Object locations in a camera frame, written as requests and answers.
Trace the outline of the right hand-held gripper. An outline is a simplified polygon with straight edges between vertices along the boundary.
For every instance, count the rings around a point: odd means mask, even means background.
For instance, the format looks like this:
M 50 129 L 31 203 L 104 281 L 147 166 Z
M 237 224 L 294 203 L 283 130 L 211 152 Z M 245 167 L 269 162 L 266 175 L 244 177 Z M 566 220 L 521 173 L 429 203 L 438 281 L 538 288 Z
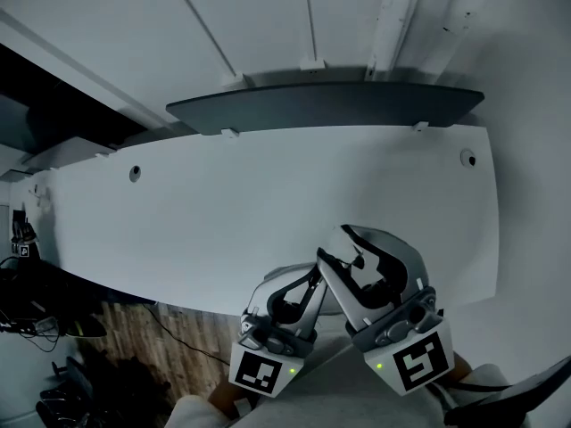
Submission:
M 345 329 L 367 366 L 400 396 L 450 371 L 454 367 L 450 324 L 436 310 L 435 289 L 418 289 L 417 278 L 429 284 L 420 253 L 384 230 L 348 224 L 341 229 L 354 248 L 378 257 L 376 271 L 382 276 L 360 287 L 351 267 L 318 248 L 319 272 L 345 314 L 349 322 Z M 392 311 L 394 304 L 402 305 Z

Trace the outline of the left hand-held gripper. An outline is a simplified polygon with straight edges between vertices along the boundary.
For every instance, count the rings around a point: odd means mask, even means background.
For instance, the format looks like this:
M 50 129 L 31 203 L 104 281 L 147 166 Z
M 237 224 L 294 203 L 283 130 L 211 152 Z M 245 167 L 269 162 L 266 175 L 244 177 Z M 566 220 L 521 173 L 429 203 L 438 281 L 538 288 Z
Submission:
M 300 301 L 286 301 L 307 284 Z M 303 369 L 317 339 L 314 329 L 327 292 L 315 263 L 278 267 L 254 289 L 232 344 L 228 380 L 266 397 L 276 397 Z M 269 318 L 293 318 L 289 330 Z

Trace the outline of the dark desk divider panel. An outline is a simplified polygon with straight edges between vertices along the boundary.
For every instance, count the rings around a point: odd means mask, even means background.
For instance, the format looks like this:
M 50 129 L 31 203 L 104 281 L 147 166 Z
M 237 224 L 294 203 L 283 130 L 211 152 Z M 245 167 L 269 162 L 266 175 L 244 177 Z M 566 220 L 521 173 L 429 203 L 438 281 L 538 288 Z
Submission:
M 347 126 L 448 128 L 485 99 L 464 88 L 404 82 L 265 86 L 169 103 L 166 112 L 198 134 Z

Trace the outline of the black office chair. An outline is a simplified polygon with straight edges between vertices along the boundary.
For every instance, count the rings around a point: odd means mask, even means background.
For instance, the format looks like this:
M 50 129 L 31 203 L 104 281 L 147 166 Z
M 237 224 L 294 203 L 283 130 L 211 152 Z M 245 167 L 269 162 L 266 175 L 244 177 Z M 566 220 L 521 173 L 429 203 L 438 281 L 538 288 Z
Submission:
M 52 388 L 39 393 L 36 412 L 45 428 L 95 428 L 93 401 L 75 375 L 77 368 L 51 362 Z

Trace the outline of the spare hand-held gripper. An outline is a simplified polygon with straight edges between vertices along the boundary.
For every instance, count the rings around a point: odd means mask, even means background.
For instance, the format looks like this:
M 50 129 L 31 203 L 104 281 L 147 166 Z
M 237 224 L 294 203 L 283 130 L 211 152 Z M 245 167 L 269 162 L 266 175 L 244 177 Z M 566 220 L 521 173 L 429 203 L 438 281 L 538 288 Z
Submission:
M 20 259 L 40 259 L 37 234 L 24 210 L 12 212 L 12 254 Z

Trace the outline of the black side desk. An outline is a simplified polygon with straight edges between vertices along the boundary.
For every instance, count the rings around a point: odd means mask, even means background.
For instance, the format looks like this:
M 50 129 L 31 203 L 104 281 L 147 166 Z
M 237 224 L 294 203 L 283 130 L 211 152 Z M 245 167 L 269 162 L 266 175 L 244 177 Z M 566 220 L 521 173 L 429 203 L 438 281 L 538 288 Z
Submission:
M 154 305 L 149 300 L 88 281 L 43 260 L 0 261 L 0 332 L 33 333 L 54 318 L 61 329 L 103 314 L 103 304 Z

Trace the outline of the person's grey clothing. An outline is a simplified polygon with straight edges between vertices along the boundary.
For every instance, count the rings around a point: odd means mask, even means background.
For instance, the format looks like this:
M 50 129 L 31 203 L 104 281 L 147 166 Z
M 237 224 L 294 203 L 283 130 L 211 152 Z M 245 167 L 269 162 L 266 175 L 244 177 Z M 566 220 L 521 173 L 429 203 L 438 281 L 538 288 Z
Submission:
M 304 368 L 276 398 L 252 393 L 250 406 L 236 402 L 235 420 L 208 399 L 186 395 L 165 428 L 445 428 L 441 403 L 429 389 L 396 394 L 337 325 L 319 333 Z

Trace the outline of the person's right forearm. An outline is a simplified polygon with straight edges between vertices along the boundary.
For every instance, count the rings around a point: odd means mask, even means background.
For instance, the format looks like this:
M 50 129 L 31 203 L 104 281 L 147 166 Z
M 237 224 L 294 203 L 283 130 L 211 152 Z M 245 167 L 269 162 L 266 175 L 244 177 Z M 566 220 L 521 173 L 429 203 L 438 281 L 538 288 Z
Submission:
M 454 353 L 454 366 L 444 377 L 445 386 L 452 386 L 459 383 L 472 372 L 470 364 L 457 352 Z

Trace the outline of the person's left forearm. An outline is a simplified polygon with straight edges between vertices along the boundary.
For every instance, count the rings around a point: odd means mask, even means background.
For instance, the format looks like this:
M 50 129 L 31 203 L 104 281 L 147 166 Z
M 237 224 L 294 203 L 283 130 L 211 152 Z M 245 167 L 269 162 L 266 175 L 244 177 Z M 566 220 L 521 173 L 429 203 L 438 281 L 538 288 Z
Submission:
M 208 401 L 228 419 L 235 420 L 240 416 L 236 402 L 242 399 L 246 399 L 250 406 L 255 394 L 224 379 L 212 391 Z

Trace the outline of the grey desk divider panel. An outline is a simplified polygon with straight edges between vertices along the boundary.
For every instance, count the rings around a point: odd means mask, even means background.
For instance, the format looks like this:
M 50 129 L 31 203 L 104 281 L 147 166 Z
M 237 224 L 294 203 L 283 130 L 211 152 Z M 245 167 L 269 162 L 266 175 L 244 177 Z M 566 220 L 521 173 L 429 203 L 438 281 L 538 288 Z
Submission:
M 96 158 L 97 152 L 111 151 L 115 152 L 110 147 L 75 136 L 39 154 L 28 157 L 21 164 L 29 169 L 60 169 L 70 164 Z

